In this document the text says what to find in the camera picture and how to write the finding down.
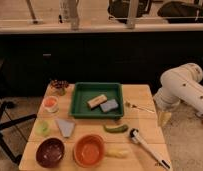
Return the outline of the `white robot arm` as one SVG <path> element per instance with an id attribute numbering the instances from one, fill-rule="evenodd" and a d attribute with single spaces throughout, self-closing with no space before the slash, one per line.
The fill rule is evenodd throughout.
<path id="1" fill-rule="evenodd" d="M 201 67 L 187 63 L 165 71 L 161 77 L 161 87 L 153 96 L 158 108 L 158 125 L 163 127 L 171 118 L 170 110 L 175 109 L 181 101 L 197 110 L 196 115 L 203 123 L 203 79 Z"/>

